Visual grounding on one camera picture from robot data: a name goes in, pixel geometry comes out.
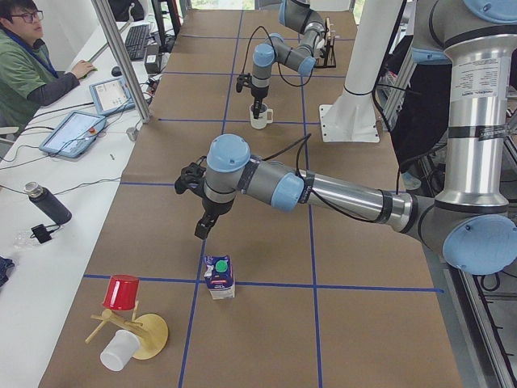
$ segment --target green cap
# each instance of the green cap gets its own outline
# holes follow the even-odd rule
[[[228,262],[226,260],[219,260],[216,263],[216,271],[226,272],[227,269],[228,269]]]

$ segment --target blue joint cap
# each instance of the blue joint cap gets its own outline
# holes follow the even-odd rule
[[[316,65],[316,58],[306,57],[298,66],[298,74],[308,77]]]
[[[280,4],[280,9],[278,11],[278,21],[283,26],[285,26],[285,7],[286,7],[285,3],[286,2],[287,2],[287,0],[282,1],[282,4]]]
[[[452,63],[443,51],[413,47],[411,53],[413,54],[413,62],[419,65],[450,65]]]
[[[298,203],[303,189],[303,179],[288,172],[276,185],[271,197],[271,206],[284,212],[292,211]]]
[[[259,67],[269,67],[275,62],[275,50],[266,43],[255,47],[253,52],[253,63]]]
[[[234,172],[250,160],[248,143],[237,135],[227,133],[216,137],[207,155],[208,166],[217,172]]]
[[[516,0],[463,0],[478,18],[496,24],[517,23]]]
[[[517,256],[517,227],[508,218],[487,214],[459,224],[445,239],[443,257],[473,275],[501,271]]]

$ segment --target red cup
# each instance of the red cup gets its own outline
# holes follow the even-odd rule
[[[132,310],[137,299],[138,278],[130,275],[113,275],[107,286],[103,306],[110,310]]]

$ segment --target mug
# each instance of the mug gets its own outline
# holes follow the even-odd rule
[[[255,129],[264,129],[266,125],[273,122],[273,110],[269,109],[265,103],[260,107],[258,119],[253,117],[253,104],[250,105],[250,123]]]
[[[118,330],[103,352],[100,353],[100,360],[106,368],[113,372],[119,372],[139,348],[140,340],[137,335],[131,331]]]

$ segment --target charger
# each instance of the charger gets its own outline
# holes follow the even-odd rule
[[[46,243],[49,240],[52,240],[50,237],[50,232],[47,230],[47,227],[43,224],[39,224],[31,228],[34,237],[40,242],[40,244]]]

